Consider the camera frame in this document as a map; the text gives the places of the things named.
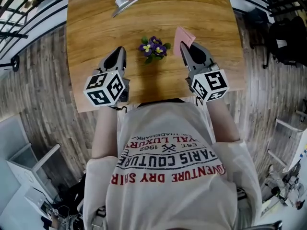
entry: crossed logo on shirt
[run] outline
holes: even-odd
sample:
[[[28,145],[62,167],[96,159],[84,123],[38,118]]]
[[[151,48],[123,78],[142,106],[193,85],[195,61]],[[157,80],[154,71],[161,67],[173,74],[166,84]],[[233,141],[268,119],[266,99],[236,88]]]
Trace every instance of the crossed logo on shirt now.
[[[166,144],[164,144],[161,147],[163,147],[163,151],[162,152],[165,152],[165,151],[168,151],[168,152],[176,151],[174,149],[174,147],[176,147],[174,144],[172,144],[170,147],[168,147]]]

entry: white cube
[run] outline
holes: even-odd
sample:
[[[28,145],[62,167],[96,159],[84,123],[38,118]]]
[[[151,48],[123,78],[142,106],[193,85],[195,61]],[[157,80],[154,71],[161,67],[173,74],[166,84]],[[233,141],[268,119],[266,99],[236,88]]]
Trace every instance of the white cube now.
[[[125,90],[125,85],[117,70],[87,78],[84,94],[94,106],[114,105]]]
[[[222,98],[229,84],[224,70],[216,70],[195,75],[191,87],[198,97],[208,102]]]

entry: white t-shirt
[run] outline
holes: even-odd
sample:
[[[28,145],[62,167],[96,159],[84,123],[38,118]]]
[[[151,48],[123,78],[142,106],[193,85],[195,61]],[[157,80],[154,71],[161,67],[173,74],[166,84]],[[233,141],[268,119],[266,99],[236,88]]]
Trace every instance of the white t-shirt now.
[[[243,141],[211,144],[204,112],[192,103],[159,103],[128,112],[119,158],[87,164],[85,229],[229,230],[238,225],[237,188],[245,192],[250,223],[261,193]]]

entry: pink paper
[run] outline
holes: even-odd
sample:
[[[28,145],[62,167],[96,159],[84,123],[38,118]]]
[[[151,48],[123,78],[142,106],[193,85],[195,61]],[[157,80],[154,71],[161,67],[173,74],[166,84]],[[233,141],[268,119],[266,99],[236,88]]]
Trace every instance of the pink paper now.
[[[184,42],[190,48],[195,38],[196,37],[192,33],[185,30],[183,27],[181,26],[177,27],[174,39],[174,55],[181,56],[180,52],[181,42]]]

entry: small plant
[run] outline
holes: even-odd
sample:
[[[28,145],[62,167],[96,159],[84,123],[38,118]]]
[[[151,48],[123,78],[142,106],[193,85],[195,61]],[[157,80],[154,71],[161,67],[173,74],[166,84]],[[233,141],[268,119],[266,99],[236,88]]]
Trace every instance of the small plant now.
[[[151,63],[154,59],[162,60],[167,56],[167,50],[171,48],[170,43],[162,44],[162,41],[155,36],[152,36],[149,40],[144,36],[141,42],[139,50],[147,57],[145,64]]]

